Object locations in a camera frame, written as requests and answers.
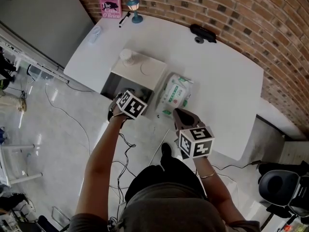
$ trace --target lamp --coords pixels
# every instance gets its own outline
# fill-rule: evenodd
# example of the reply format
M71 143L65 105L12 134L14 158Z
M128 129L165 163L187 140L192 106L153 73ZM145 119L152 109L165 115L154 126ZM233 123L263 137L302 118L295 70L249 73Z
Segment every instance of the lamp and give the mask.
M137 9L139 8L140 0L129 0L126 4L130 10L134 11L134 16L132 18L133 23L140 23L143 21L143 17L137 14Z

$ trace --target shiny floor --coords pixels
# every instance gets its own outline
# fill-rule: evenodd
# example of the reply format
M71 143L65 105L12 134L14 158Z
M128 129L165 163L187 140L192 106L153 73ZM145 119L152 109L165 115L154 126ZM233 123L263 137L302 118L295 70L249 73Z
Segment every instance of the shiny floor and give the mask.
M28 93L28 110L21 113L8 107L1 108L0 126L5 126L9 144L37 145L34 151L12 153L8 156L14 175L19 177L25 173L42 172L43 177L17 184L15 188L24 191L30 197L37 216L44 215L52 222L51 208L56 206L66 216L71 217L74 215L79 198L84 168L89 157L88 149L91 151L94 148L106 129L106 115L110 101L95 92L73 90L57 79L47 84L44 80L32 82L23 71L18 74L15 84L11 87L20 88L20 84ZM17 90L8 88L6 91L20 95ZM65 110L84 127L87 136L76 121L51 106L46 94L53 106ZM149 165L167 130L164 126L154 124L144 117L125 123L121 132L128 142L136 144L136 147L128 152L128 169L132 173L138 174ZM174 133L169 132L165 141L173 144L174 139ZM213 152L209 159L219 168L229 164L245 166L259 159L276 162L280 159L283 144L284 138L275 129L256 119L241 160L235 161L217 152ZM127 145L119 137L114 160L125 163L126 149ZM175 144L173 154L178 155ZM158 164L160 157L159 150L153 164ZM195 171L192 160L186 160L185 163ZM122 169L120 163L113 163L109 213L114 217L119 204L119 193L115 187ZM250 165L245 169L229 167L218 173L222 174L235 205L245 218L263 223L269 213L259 203L262 199L257 189L259 173L256 166ZM126 171L120 179L120 186L128 187L133 178L134 176Z

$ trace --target brick wall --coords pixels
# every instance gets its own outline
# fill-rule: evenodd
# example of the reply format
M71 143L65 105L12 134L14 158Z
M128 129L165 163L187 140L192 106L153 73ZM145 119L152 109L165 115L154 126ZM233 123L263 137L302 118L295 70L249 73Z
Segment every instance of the brick wall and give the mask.
M98 0L80 1L99 21ZM264 69L261 96L309 137L309 0L140 0L139 12L214 31Z

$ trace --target book cover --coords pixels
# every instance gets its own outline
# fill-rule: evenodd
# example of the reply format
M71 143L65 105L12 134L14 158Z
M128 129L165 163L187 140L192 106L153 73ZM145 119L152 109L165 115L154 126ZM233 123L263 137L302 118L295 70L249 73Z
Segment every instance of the book cover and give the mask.
M103 18L120 19L122 17L120 0L100 0L100 8Z

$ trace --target pen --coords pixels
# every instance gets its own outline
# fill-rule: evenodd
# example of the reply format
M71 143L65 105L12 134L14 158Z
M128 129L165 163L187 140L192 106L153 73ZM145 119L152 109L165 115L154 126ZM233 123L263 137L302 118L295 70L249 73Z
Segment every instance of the pen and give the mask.
M126 21L126 19L128 19L130 17L131 13L128 12L126 14L126 16L124 18L122 18L122 20L119 22L119 27L121 28L121 26L124 24L124 22Z

